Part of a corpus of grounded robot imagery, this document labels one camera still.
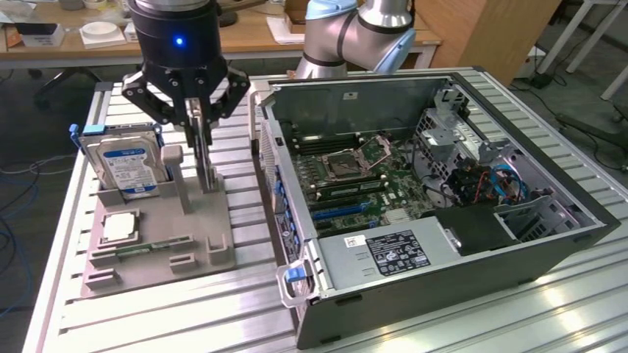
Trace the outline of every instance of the aluminum extrusion table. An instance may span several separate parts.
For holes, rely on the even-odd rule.
[[[628,191],[487,73],[471,68],[459,72],[625,224],[537,282],[309,352],[626,349]],[[101,88],[91,106],[90,124],[150,121],[121,96],[121,84],[111,90]],[[297,352],[291,314],[281,303],[270,230],[251,162],[249,111],[243,102],[234,117],[215,129],[211,148],[213,161],[227,179],[237,268],[223,274],[82,300],[81,276],[99,181],[81,155],[25,352]],[[503,135],[494,122],[477,107],[471,107],[471,112],[471,120],[487,137],[499,139]],[[167,126],[165,140],[185,144],[185,135]],[[193,166],[189,150],[187,175],[195,174]]]

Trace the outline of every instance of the motherboard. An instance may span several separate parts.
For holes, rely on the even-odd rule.
[[[293,162],[319,237],[411,221],[435,209],[386,132],[297,138]]]

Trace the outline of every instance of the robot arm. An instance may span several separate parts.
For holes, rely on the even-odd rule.
[[[186,131],[195,149],[203,192],[214,189],[210,161],[211,127],[229,118],[247,94],[247,74],[227,66],[222,56],[217,0],[131,0],[145,63],[125,78],[123,95],[161,124]],[[229,88],[210,100],[223,79]],[[147,89],[147,83],[173,99],[173,106]]]
[[[307,6],[306,49],[297,78],[347,75],[347,62],[391,74],[415,42],[415,2],[311,0]]]

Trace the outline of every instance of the table leg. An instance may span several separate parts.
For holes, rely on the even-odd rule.
[[[615,92],[618,92],[618,89],[619,87],[625,84],[625,82],[628,80],[628,66],[627,68],[625,68],[625,71],[622,71],[622,73],[619,74],[618,78],[615,79],[615,81],[611,83],[611,85],[609,86],[609,89],[605,91],[605,93],[602,93],[602,96],[601,98],[607,101],[609,99],[611,99],[613,95],[615,94]]]
[[[429,68],[433,63],[437,46],[422,46],[421,49],[422,51],[418,51],[419,56],[417,58],[415,68]]]
[[[622,1],[621,3],[618,3],[618,6],[611,11],[607,18],[602,21],[594,35],[591,36],[590,40],[587,41],[586,46],[582,47],[581,52],[577,55],[577,58],[571,62],[570,66],[567,67],[567,72],[570,74],[573,74],[574,71],[577,71],[578,66],[581,65],[582,61],[586,59],[587,55],[590,54],[591,49],[594,48],[598,41],[601,40],[602,35],[607,32],[609,27],[611,26],[613,22],[618,18],[619,14],[622,13],[626,6],[627,6],[626,1]]]
[[[574,18],[571,19],[571,22],[567,25],[567,28],[563,31],[563,34],[561,35],[559,40],[557,41],[557,44],[553,47],[553,50],[550,51],[549,55],[546,56],[542,62],[542,66],[539,66],[539,69],[538,69],[539,74],[545,74],[545,72],[549,70],[550,65],[554,62],[554,59],[557,58],[557,55],[559,55],[561,50],[566,46],[567,40],[574,34],[578,28],[578,25],[581,24],[583,18],[587,16],[587,13],[590,13],[593,6],[594,6],[594,3],[591,1],[586,1],[586,3],[581,6],[581,10],[577,12],[577,16],[574,16]]]

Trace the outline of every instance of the blue led light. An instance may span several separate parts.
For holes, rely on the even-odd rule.
[[[179,47],[186,46],[186,39],[183,37],[175,37],[175,45]]]

